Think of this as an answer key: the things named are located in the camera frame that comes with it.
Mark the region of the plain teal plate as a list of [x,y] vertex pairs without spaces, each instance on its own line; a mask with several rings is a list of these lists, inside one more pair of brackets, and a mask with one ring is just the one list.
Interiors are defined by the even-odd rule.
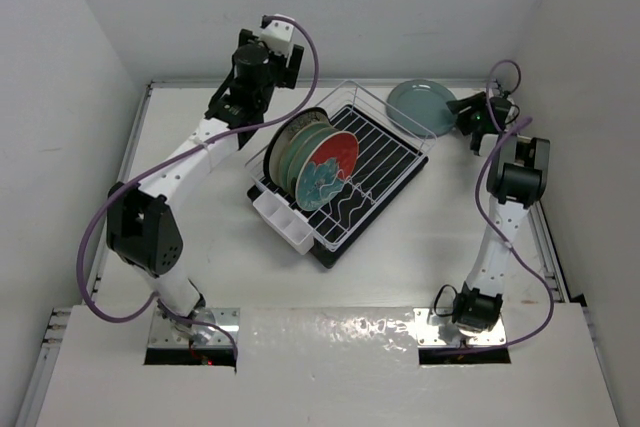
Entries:
[[447,103],[455,95],[445,86],[426,79],[398,84],[389,93],[386,114],[397,126],[425,138],[446,135],[455,126],[456,116]]

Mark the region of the green plate with flower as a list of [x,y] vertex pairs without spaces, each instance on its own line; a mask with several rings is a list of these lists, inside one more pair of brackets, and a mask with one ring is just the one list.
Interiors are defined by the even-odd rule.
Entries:
[[297,155],[291,162],[288,171],[288,183],[289,183],[289,191],[288,193],[291,196],[295,195],[297,179],[300,175],[301,170],[303,169],[304,164],[307,162],[308,157],[311,153],[317,148],[317,146],[324,141],[327,137],[337,133],[338,130],[333,128],[322,130],[313,135],[297,152]]
[[288,171],[291,162],[297,155],[298,150],[317,132],[322,130],[332,129],[332,126],[325,122],[314,122],[304,127],[299,133],[297,133],[292,140],[287,144],[284,152],[282,153],[279,161],[279,168],[277,174],[278,185],[286,192],[289,191],[288,183]]

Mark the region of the red and teal plate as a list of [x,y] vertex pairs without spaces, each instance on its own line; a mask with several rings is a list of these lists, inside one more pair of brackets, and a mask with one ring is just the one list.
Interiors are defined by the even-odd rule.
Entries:
[[348,131],[331,131],[314,141],[301,165],[294,197],[301,211],[312,212],[334,199],[354,172],[359,141]]

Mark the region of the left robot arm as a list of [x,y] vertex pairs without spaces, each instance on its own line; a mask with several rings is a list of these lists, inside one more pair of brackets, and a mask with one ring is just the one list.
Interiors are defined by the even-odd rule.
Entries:
[[293,44],[293,33],[293,25],[284,20],[266,24],[259,34],[242,30],[229,75],[168,166],[130,187],[118,183],[109,193],[108,248],[136,268],[180,317],[192,316],[204,300],[179,262],[183,239],[176,213],[222,160],[250,140],[275,89],[295,87],[304,49]]

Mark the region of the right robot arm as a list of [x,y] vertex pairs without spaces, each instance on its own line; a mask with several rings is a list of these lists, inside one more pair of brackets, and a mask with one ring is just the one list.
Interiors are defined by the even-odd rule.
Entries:
[[471,150],[488,151],[475,186],[475,202],[486,228],[474,266],[456,293],[447,315],[465,334],[491,331],[504,297],[504,276],[515,256],[513,242],[529,210],[542,198],[548,179],[551,142],[523,137],[531,120],[511,123],[513,105],[505,97],[478,93],[447,103],[457,129],[471,138]]

